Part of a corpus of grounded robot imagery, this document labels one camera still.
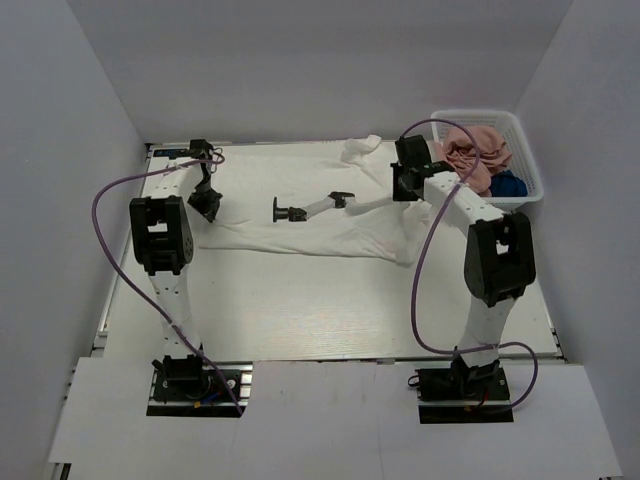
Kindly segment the pink t shirt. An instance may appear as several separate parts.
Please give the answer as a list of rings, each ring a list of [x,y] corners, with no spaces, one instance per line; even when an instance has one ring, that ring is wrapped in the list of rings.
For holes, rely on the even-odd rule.
[[[467,130],[476,141],[457,127],[452,127],[442,141],[435,142],[439,161],[446,161],[460,178],[481,197],[491,197],[491,178],[507,169],[512,153],[504,137],[490,126],[469,126]]]

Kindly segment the white t shirt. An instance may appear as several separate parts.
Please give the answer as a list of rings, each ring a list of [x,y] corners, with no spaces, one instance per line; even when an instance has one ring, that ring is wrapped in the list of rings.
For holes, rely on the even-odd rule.
[[[193,222],[201,249],[369,257],[400,265],[418,255],[427,203],[391,199],[395,147],[365,139],[234,146],[212,184],[213,223]]]

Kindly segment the blue t shirt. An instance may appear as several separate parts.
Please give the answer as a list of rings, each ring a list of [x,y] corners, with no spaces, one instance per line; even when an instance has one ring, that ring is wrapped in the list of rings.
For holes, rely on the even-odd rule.
[[[489,191],[493,197],[515,197],[522,198],[528,195],[525,182],[515,176],[512,171],[505,170],[491,178]]]

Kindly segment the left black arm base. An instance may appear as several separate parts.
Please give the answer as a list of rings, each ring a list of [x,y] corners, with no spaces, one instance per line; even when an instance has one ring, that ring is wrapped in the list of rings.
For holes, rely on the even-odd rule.
[[[237,419],[248,405],[253,376],[250,364],[223,365],[223,379],[193,355],[183,359],[166,356],[152,365],[146,409],[149,417]]]

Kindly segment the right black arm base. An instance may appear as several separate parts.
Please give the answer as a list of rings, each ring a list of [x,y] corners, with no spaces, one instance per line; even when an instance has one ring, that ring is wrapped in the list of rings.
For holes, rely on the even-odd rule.
[[[464,382],[453,367],[422,368],[407,384],[418,397],[422,425],[512,423],[511,397],[504,369]]]

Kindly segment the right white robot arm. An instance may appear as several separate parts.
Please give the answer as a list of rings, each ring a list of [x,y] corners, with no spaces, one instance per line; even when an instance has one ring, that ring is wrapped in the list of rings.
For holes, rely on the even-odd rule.
[[[471,303],[451,370],[464,385],[488,380],[499,368],[498,345],[507,318],[536,277],[530,221],[493,206],[446,162],[432,161],[422,136],[401,137],[395,148],[393,198],[424,200],[437,209],[428,239],[442,220],[466,239],[463,276]]]

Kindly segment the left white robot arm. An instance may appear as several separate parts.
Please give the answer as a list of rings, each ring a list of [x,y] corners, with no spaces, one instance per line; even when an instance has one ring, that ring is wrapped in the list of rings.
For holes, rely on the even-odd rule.
[[[136,261],[149,277],[156,303],[169,317],[164,356],[153,362],[170,384],[196,387],[205,382],[202,343],[193,322],[187,278],[195,253],[188,209],[214,221],[222,195],[211,185],[217,151],[205,139],[167,154],[168,171],[146,196],[129,204]]]

